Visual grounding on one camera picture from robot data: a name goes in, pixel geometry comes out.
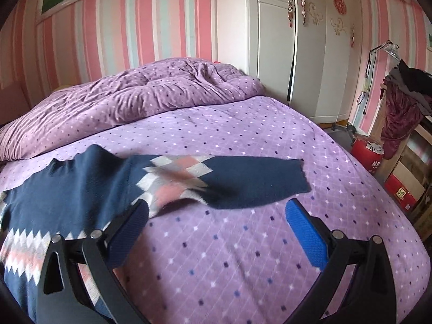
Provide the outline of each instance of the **gray clothing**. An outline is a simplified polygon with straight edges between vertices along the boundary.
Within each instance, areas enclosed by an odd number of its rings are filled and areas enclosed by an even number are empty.
[[[402,91],[404,94],[412,97],[415,101],[417,101],[417,106],[424,116],[432,115],[432,109],[429,106],[428,101],[426,101],[425,97],[419,92],[410,91],[408,87],[405,85],[402,79],[402,75],[400,75],[399,68],[397,67],[393,68],[388,73],[388,75],[386,75],[385,79],[388,80],[389,82],[396,84],[399,87],[400,91]]]

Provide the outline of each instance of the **pink striped wall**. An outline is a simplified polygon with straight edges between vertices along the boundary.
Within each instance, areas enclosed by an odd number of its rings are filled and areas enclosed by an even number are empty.
[[[213,0],[80,0],[36,25],[20,0],[0,31],[0,86],[36,105],[55,88],[166,57],[211,59]]]
[[[364,72],[370,49],[382,44],[387,39],[399,45],[399,55],[410,67],[432,72],[432,52],[426,48],[427,20],[422,8],[417,4],[407,4],[401,0],[361,0],[363,18],[363,45],[360,64],[360,77],[357,84],[357,99],[365,86]],[[397,61],[384,51],[377,53],[373,80],[369,92],[366,115],[363,115],[366,99],[360,106],[354,101],[349,117],[357,129],[370,134],[380,105],[380,84],[385,75],[397,64]]]

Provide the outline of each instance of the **polka dot pattern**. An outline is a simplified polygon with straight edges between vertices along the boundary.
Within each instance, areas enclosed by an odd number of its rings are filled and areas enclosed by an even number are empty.
[[[112,128],[47,154],[11,162],[0,190],[20,185],[52,158],[91,144],[120,156],[218,154],[300,158],[310,193],[297,196],[329,229],[381,235],[392,263],[400,322],[426,288],[430,259],[377,181],[314,123],[267,97],[167,112]],[[282,323],[319,274],[284,218],[286,200],[248,210],[179,201],[151,220],[124,266],[127,291],[152,323]],[[337,310],[348,267],[326,315]]]

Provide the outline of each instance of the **screw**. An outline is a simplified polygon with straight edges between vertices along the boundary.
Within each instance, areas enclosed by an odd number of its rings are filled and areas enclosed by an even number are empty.
[[[102,230],[96,229],[93,230],[90,234],[90,238],[92,239],[99,239],[102,236]]]
[[[342,231],[337,230],[337,229],[334,230],[334,231],[332,231],[331,234],[333,235],[333,237],[334,237],[335,239],[338,239],[338,240],[343,239],[343,237],[345,236],[344,233],[343,233]]]
[[[59,242],[60,240],[61,240],[61,235],[60,235],[60,234],[57,234],[57,235],[54,235],[54,236],[53,236],[53,238],[51,239],[51,242],[54,243],[54,244],[56,244],[56,243]]]
[[[382,238],[378,235],[374,235],[374,237],[372,238],[373,242],[375,242],[376,244],[381,244],[382,243]]]

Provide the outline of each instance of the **maroon cloth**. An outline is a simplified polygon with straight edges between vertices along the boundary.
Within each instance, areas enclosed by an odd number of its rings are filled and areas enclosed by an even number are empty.
[[[387,115],[381,131],[381,140],[384,142],[384,159],[391,159],[400,143],[423,119],[423,114],[415,99],[400,91],[396,84],[387,80],[384,80],[384,83],[387,85]],[[432,104],[431,97],[427,95],[424,97],[429,104]]]

